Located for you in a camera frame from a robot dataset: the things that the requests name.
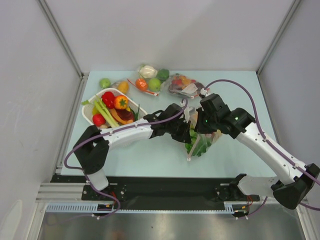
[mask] white label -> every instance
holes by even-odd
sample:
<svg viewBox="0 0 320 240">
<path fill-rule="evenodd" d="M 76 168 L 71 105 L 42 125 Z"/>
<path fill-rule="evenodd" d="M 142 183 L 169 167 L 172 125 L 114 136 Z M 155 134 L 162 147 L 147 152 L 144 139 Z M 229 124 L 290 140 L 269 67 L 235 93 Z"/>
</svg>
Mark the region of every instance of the white label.
<svg viewBox="0 0 320 240">
<path fill-rule="evenodd" d="M 198 90 L 197 86 L 194 83 L 186 86 L 181 92 L 185 94 L 193 94 Z"/>
</svg>

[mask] table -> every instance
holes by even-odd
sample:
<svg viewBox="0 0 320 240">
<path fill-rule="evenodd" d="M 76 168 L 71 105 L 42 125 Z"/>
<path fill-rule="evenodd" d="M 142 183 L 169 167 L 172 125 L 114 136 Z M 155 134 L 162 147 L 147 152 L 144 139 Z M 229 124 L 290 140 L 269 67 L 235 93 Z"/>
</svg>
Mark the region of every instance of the table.
<svg viewBox="0 0 320 240">
<path fill-rule="evenodd" d="M 258 116 L 265 132 L 275 138 L 266 103 L 254 71 L 171 71 L 180 73 L 207 85 L 217 79 L 229 79 L 242 84 L 252 94 Z M 91 71 L 85 86 L 82 101 L 91 98 L 100 91 L 99 80 L 109 78 L 112 82 L 133 78 L 134 71 Z M 243 108 L 253 115 L 253 108 L 246 93 L 239 87 L 219 82 L 210 87 L 211 93 L 219 94 L 231 110 Z M 148 113 L 164 110 L 171 103 L 179 103 L 181 98 L 161 92 L 158 97 L 138 91 L 132 85 L 128 96 L 139 103 Z M 189 105 L 198 107 L 200 98 L 190 99 Z M 79 137 L 89 127 L 79 107 L 67 152 L 75 145 Z M 80 167 L 73 154 L 68 159 L 71 166 Z M 274 172 L 250 149 L 223 135 L 213 144 L 207 153 L 187 161 L 187 152 L 182 143 L 171 139 L 168 134 L 150 140 L 142 140 L 129 146 L 114 149 L 108 153 L 103 170 L 106 176 L 131 177 L 184 177 L 184 178 L 233 178 L 241 173 L 254 177 L 272 177 Z M 63 166 L 62 175 L 83 175 L 79 170 Z"/>
</svg>

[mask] floor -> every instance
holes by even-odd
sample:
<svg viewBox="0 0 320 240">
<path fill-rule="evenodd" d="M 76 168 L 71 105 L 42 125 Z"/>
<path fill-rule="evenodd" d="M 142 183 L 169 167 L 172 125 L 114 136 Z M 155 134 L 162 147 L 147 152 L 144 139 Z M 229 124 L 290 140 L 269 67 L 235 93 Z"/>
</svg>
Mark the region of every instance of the floor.
<svg viewBox="0 0 320 240">
<path fill-rule="evenodd" d="M 305 239 L 297 212 L 279 204 L 267 204 L 248 220 L 236 220 L 226 214 L 160 213 L 119 213 L 100 220 L 90 216 L 70 220 L 74 216 L 46 213 L 38 240 Z"/>
</svg>

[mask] white basket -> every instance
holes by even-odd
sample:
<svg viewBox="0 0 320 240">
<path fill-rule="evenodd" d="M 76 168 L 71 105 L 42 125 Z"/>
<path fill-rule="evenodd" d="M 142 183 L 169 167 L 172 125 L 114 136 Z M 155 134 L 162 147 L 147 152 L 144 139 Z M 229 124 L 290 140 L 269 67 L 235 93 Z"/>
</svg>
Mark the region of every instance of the white basket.
<svg viewBox="0 0 320 240">
<path fill-rule="evenodd" d="M 98 92 L 96 95 L 99 98 L 101 98 L 102 95 L 105 92 L 112 92 L 114 96 L 124 95 L 122 92 L 120 92 L 118 89 L 115 89 L 115 88 L 103 89 L 102 91 Z M 84 105 L 82 107 L 82 111 L 81 111 L 82 112 L 82 116 L 85 118 L 85 120 L 87 120 L 90 123 L 90 125 L 94 124 L 92 122 L 92 117 L 93 117 L 92 110 L 94 108 L 94 102 L 95 102 L 95 99 L 96 99 L 96 95 L 94 95 L 93 97 L 91 97 L 88 100 L 91 104 Z M 134 101 L 132 101 L 129 97 L 127 97 L 127 98 L 128 98 L 128 101 L 129 101 L 128 106 L 136 113 L 138 111 L 138 107 L 139 107 L 138 104 L 136 104 Z M 145 115 L 147 115 L 147 112 L 140 107 L 138 119 L 143 118 Z"/>
</svg>

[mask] green apple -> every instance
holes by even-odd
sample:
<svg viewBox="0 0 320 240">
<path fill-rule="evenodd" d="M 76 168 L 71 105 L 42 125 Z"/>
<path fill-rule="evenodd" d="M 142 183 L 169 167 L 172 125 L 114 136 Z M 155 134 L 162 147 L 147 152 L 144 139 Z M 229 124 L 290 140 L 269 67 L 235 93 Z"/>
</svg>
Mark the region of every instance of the green apple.
<svg viewBox="0 0 320 240">
<path fill-rule="evenodd" d="M 152 92 L 159 92 L 161 89 L 161 81 L 158 78 L 153 77 L 149 80 L 148 86 Z"/>
<path fill-rule="evenodd" d="M 100 88 L 107 89 L 111 85 L 110 79 L 109 78 L 102 78 L 99 82 L 99 85 L 100 85 Z"/>
</svg>

